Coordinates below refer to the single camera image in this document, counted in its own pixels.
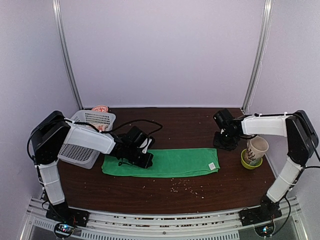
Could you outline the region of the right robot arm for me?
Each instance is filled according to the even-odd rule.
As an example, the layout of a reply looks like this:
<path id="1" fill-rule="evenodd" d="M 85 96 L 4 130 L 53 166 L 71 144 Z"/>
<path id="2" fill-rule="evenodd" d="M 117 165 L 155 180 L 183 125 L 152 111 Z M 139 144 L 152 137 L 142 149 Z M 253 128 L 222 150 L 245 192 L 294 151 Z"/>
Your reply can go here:
<path id="1" fill-rule="evenodd" d="M 306 113 L 311 120 L 317 133 L 320 132 L 320 109 L 319 108 L 307 108 Z M 268 167 L 263 172 L 265 180 L 269 178 L 269 172 L 273 171 L 275 177 L 280 174 L 281 168 L 285 164 L 285 157 L 287 156 L 288 147 L 287 141 L 281 136 L 267 136 L 263 137 L 269 142 L 270 149 L 266 153 L 266 159 L 268 161 Z M 242 190 L 240 196 L 236 197 L 237 200 L 243 201 L 237 204 L 241 207 L 251 207 L 258 204 L 258 197 L 262 192 L 260 188 L 254 188 L 253 193 L 249 193 L 247 190 Z M 320 172 L 314 168 L 307 170 L 298 181 L 297 187 L 293 189 L 291 196 L 297 196 L 298 201 L 302 205 L 302 208 L 307 210 L 320 210 Z"/>

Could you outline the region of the green microfiber towel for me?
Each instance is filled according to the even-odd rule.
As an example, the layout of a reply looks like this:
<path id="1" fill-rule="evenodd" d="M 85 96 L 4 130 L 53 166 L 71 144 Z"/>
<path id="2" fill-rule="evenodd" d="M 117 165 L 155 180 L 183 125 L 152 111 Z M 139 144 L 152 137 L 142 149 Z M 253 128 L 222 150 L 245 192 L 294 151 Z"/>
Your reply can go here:
<path id="1" fill-rule="evenodd" d="M 220 170 L 215 148 L 154 149 L 152 166 L 141 168 L 106 155 L 101 170 L 106 175 L 138 178 L 188 178 Z"/>

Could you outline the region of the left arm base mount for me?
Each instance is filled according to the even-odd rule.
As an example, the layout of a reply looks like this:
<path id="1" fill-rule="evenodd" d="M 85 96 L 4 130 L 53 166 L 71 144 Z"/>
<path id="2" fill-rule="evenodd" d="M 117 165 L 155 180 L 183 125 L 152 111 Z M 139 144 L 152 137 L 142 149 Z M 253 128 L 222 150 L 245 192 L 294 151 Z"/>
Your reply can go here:
<path id="1" fill-rule="evenodd" d="M 56 221 L 53 233 L 58 239 L 69 238 L 77 227 L 86 227 L 90 213 L 86 210 L 71 208 L 67 202 L 57 205 L 49 203 L 46 218 Z"/>

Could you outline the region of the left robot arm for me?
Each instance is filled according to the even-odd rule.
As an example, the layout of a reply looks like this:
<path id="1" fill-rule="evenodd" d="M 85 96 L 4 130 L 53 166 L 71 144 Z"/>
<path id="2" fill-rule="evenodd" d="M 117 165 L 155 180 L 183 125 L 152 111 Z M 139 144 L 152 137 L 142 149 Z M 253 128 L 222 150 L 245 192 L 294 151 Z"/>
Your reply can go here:
<path id="1" fill-rule="evenodd" d="M 66 207 L 58 172 L 58 161 L 91 169 L 99 154 L 147 169 L 152 166 L 153 154 L 148 152 L 155 139 L 133 126 L 127 133 L 116 135 L 113 113 L 79 110 L 67 119 L 61 111 L 53 111 L 31 133 L 34 162 L 40 174 L 52 213 L 61 222 L 72 218 Z"/>

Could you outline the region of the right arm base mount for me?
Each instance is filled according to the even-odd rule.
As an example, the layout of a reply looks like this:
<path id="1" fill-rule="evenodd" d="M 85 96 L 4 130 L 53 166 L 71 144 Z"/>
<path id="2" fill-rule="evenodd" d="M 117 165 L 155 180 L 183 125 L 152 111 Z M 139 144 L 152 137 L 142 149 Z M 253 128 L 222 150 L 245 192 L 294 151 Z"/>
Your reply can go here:
<path id="1" fill-rule="evenodd" d="M 239 212 L 239 218 L 243 227 L 254 225 L 255 233 L 259 237 L 268 238 L 275 232 L 276 218 L 280 218 L 282 212 L 279 202 L 273 202 L 263 196 L 260 205 L 253 208 L 243 208 Z"/>

